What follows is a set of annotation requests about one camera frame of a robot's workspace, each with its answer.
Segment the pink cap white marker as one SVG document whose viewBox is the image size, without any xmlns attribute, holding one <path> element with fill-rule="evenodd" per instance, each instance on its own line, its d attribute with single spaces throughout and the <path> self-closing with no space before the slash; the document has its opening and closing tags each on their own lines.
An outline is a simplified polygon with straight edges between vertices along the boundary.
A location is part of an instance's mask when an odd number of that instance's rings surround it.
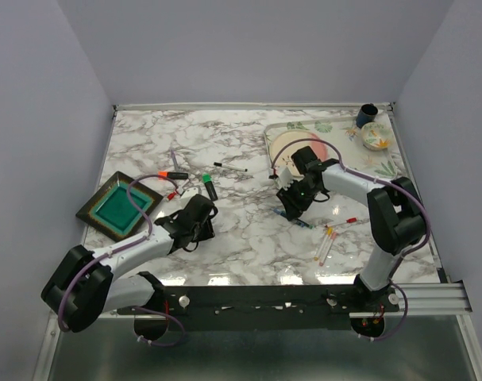
<svg viewBox="0 0 482 381">
<path fill-rule="evenodd" d="M 323 267 L 324 266 L 324 263 L 326 262 L 326 259 L 327 259 L 327 256 L 329 255 L 330 253 L 330 249 L 332 248 L 333 244 L 334 244 L 334 241 L 337 237 L 337 232 L 332 232 L 331 236 L 330 236 L 330 239 L 326 245 L 326 248 L 321 256 L 321 259 L 319 260 L 319 266 L 320 267 Z"/>
</svg>

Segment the yellow cap white marker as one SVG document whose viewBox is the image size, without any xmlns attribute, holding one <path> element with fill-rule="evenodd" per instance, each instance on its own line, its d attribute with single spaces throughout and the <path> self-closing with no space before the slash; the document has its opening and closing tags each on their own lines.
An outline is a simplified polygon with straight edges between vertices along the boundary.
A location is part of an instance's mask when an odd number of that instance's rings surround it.
<svg viewBox="0 0 482 381">
<path fill-rule="evenodd" d="M 332 232 L 333 232 L 333 228 L 332 227 L 327 227 L 326 228 L 326 233 L 325 233 L 325 236 L 321 242 L 321 244 L 318 246 L 318 249 L 316 250 L 315 254 L 314 254 L 314 260 L 315 261 L 319 261 L 322 254 L 324 253 L 325 251 L 325 248 L 326 248 L 326 245 L 332 235 Z"/>
</svg>

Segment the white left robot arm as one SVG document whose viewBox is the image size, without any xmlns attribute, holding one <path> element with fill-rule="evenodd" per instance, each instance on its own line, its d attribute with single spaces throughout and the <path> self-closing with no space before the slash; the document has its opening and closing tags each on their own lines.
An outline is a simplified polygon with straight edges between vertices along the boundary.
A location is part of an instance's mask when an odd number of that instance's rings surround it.
<svg viewBox="0 0 482 381">
<path fill-rule="evenodd" d="M 162 306 L 161 292 L 142 275 L 133 281 L 120 278 L 150 260 L 212 238 L 217 214 L 211 200 L 196 194 L 181 210 L 157 218 L 145 231 L 123 241 L 92 251 L 77 245 L 61 260 L 41 298 L 57 314 L 64 332 L 80 332 L 101 313 L 125 306 L 155 313 Z"/>
</svg>

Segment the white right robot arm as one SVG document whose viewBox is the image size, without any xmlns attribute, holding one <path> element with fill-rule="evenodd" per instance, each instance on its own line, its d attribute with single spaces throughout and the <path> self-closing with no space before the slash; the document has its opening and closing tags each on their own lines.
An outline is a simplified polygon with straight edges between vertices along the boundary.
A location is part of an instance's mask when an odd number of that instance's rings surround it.
<svg viewBox="0 0 482 381">
<path fill-rule="evenodd" d="M 391 182 L 346 167 L 340 158 L 321 161 L 309 146 L 292 156 L 300 180 L 276 178 L 282 183 L 276 196 L 283 204 L 287 220 L 299 219 L 318 194 L 343 194 L 368 208 L 374 249 L 347 293 L 347 305 L 368 311 L 378 305 L 382 294 L 403 258 L 420 249 L 430 239 L 430 223 L 406 177 Z"/>
</svg>

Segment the blue ballpoint pen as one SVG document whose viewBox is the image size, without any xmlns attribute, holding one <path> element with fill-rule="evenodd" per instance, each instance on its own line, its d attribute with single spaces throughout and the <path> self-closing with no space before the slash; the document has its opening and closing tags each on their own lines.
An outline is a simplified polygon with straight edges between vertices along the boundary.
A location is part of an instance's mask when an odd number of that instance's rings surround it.
<svg viewBox="0 0 482 381">
<path fill-rule="evenodd" d="M 276 208 L 273 208 L 272 211 L 273 211 L 275 214 L 280 215 L 281 217 L 285 217 L 285 218 L 287 217 L 286 213 L 285 213 L 284 211 L 282 211 L 282 210 L 278 210 L 278 209 L 276 209 Z"/>
</svg>

